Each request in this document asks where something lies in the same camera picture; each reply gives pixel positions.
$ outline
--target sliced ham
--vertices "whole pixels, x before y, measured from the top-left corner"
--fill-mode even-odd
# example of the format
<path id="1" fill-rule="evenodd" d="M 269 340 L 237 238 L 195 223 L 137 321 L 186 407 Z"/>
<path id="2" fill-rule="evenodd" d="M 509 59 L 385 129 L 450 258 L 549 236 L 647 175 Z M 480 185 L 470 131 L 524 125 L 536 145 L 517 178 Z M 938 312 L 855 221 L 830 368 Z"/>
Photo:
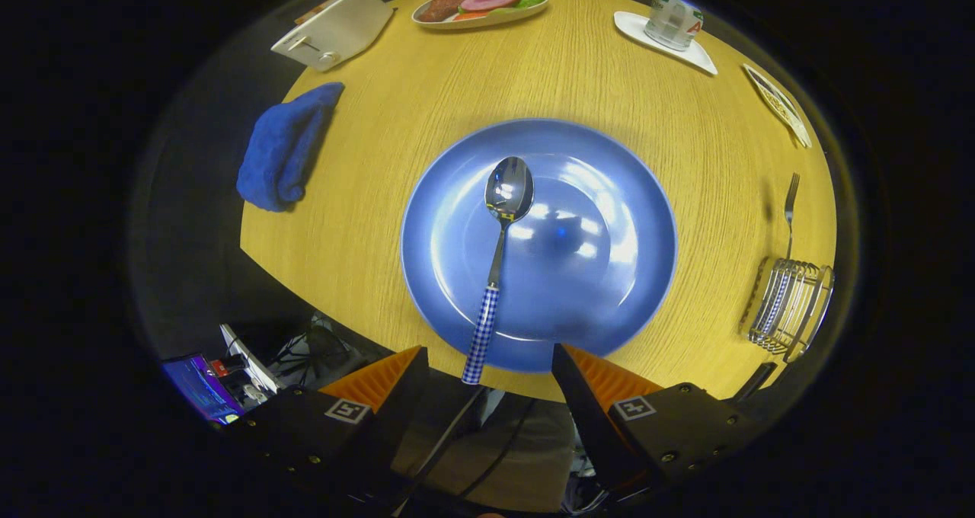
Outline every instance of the sliced ham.
<path id="1" fill-rule="evenodd" d="M 508 5 L 518 4 L 519 0 L 465 0 L 460 3 L 464 11 L 488 11 L 497 8 L 507 8 Z"/>

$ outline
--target blue checkered spoon handle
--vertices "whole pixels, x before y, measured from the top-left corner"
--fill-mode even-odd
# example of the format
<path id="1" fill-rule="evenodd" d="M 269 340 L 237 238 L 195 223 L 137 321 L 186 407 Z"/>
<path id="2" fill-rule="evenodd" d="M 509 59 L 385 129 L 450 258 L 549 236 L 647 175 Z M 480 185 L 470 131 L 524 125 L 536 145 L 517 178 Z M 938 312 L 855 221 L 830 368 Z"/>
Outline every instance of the blue checkered spoon handle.
<path id="1" fill-rule="evenodd" d="M 487 286 L 487 288 L 484 288 L 484 296 L 481 297 L 481 314 L 478 314 L 478 324 L 474 328 L 474 337 L 471 338 L 471 350 L 467 352 L 467 363 L 464 364 L 464 373 L 460 375 L 460 380 L 467 384 L 478 384 L 481 382 L 481 372 L 484 371 L 484 358 L 488 354 L 488 344 L 491 344 L 491 335 L 494 334 L 494 311 L 497 310 L 498 295 L 497 286 Z"/>

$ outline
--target blue plate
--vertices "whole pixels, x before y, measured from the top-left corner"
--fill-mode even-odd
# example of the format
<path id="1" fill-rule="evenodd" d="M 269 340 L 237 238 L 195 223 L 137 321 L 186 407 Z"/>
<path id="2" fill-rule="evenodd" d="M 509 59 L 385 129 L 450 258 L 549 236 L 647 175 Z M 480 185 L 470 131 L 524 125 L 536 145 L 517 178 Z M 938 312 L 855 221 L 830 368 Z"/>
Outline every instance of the blue plate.
<path id="1" fill-rule="evenodd" d="M 428 168 L 401 234 L 417 309 L 467 353 L 500 229 L 484 208 L 484 185 L 507 156 L 529 165 L 535 199 L 508 229 L 487 364 L 542 373 L 551 371 L 555 342 L 600 356 L 622 347 L 667 295 L 676 223 L 647 166 L 578 123 L 497 123 L 460 139 Z"/>

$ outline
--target white plate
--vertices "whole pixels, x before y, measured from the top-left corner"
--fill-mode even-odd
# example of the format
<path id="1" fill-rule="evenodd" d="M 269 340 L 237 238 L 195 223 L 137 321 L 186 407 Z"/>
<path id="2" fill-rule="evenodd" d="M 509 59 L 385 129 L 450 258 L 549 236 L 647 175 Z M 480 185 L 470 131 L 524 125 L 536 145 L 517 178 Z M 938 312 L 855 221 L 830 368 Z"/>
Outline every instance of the white plate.
<path id="1" fill-rule="evenodd" d="M 483 18 L 474 19 L 464 19 L 464 21 L 452 21 L 454 15 L 450 15 L 449 18 L 444 21 L 437 21 L 433 23 L 428 23 L 425 21 L 419 21 L 418 17 L 422 12 L 426 11 L 426 8 L 430 7 L 430 3 L 433 0 L 428 0 L 423 5 L 421 5 L 417 10 L 414 10 L 412 19 L 414 23 L 417 23 L 421 27 L 427 27 L 432 29 L 461 29 L 461 28 L 476 28 L 484 27 L 488 25 L 497 25 L 498 23 L 506 23 L 508 21 L 518 21 L 518 19 L 530 18 L 530 16 L 537 14 L 548 7 L 549 0 L 543 0 L 541 4 L 533 5 L 531 8 L 525 8 L 525 10 L 518 11 L 508 11 L 505 14 L 487 14 Z"/>
<path id="2" fill-rule="evenodd" d="M 644 46 L 652 47 L 658 52 L 667 53 L 668 56 L 676 57 L 717 75 L 718 67 L 714 66 L 714 61 L 711 61 L 711 57 L 704 51 L 704 47 L 696 40 L 690 43 L 690 47 L 685 52 L 678 52 L 678 50 L 672 50 L 671 47 L 664 46 L 647 36 L 647 33 L 644 32 L 644 26 L 647 26 L 647 18 L 643 15 L 630 14 L 629 11 L 617 11 L 612 15 L 612 18 L 616 22 L 616 28 L 624 35 L 643 43 Z"/>

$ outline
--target round table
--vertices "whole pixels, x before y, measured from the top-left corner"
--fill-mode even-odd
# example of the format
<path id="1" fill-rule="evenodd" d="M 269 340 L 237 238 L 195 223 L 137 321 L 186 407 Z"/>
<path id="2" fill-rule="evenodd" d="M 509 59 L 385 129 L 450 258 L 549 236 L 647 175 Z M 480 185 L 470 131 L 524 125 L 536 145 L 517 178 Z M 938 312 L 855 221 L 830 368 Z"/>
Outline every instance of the round table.
<path id="1" fill-rule="evenodd" d="M 717 76 L 620 33 L 614 11 L 648 12 L 631 0 L 550 0 L 533 18 L 449 32 L 411 21 L 425 1 L 394 0 L 398 11 L 369 49 L 326 73 L 305 70 L 293 85 L 285 101 L 327 82 L 346 88 L 304 199 L 288 213 L 245 203 L 241 248 L 344 326 L 394 351 L 425 345 L 430 366 L 460 376 L 464 355 L 427 326 L 405 286 L 399 237 L 408 199 L 429 164 L 474 130 L 514 118 L 568 120 L 647 163 L 678 227 L 667 299 L 607 358 L 662 386 L 693 382 L 717 398 L 777 360 L 739 333 L 739 321 L 760 261 L 785 253 L 793 172 L 801 175 L 793 257 L 832 264 L 836 250 L 829 169 L 789 90 L 708 34 L 707 11 L 697 40 Z M 762 102 L 743 62 L 798 106 L 811 148 Z M 481 383 L 564 400 L 551 375 L 488 367 Z"/>

